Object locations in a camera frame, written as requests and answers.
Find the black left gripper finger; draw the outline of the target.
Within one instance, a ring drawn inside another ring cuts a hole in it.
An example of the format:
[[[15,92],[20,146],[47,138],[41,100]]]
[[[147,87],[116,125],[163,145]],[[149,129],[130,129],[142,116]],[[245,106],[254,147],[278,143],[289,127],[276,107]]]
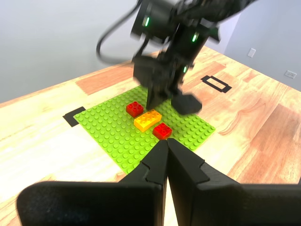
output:
[[[168,143],[159,141],[117,183],[39,182],[16,201],[24,226],[161,226],[164,224]]]
[[[181,226],[298,226],[297,184],[241,184],[173,138],[168,179]]]

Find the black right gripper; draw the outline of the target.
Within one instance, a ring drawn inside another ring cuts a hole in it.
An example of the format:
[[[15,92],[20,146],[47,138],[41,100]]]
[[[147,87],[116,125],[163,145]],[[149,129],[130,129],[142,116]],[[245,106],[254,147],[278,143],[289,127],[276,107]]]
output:
[[[133,57],[134,78],[148,88],[146,109],[152,110],[162,102],[162,94],[171,94],[172,107],[181,110],[183,77],[188,59],[173,53],[159,53],[157,57],[137,54]]]

